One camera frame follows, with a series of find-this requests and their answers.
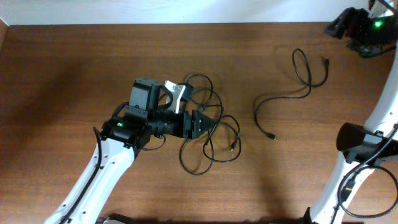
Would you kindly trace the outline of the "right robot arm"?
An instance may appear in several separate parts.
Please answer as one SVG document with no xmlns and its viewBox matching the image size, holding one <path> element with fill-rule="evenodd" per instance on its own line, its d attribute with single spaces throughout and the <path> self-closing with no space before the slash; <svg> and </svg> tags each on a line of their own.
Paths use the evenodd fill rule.
<svg viewBox="0 0 398 224">
<path fill-rule="evenodd" d="M 397 1 L 370 1 L 370 9 L 345 9 L 325 33 L 350 40 L 347 47 L 362 58 L 397 50 Z M 397 62 L 392 64 L 380 99 L 364 125 L 345 123 L 336 139 L 338 158 L 320 198 L 308 207 L 300 223 L 341 223 L 355 213 L 348 206 L 362 183 L 397 157 Z"/>
</svg>

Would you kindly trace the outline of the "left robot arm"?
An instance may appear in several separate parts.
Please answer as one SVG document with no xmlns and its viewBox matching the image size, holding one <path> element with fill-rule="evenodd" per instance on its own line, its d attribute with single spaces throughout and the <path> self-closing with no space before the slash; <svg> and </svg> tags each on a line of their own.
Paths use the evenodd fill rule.
<svg viewBox="0 0 398 224">
<path fill-rule="evenodd" d="M 96 149 L 80 178 L 46 223 L 95 223 L 110 193 L 152 136 L 196 139 L 216 125 L 201 111 L 183 111 L 193 87 L 138 78 L 130 100 L 119 105 L 101 129 Z"/>
</svg>

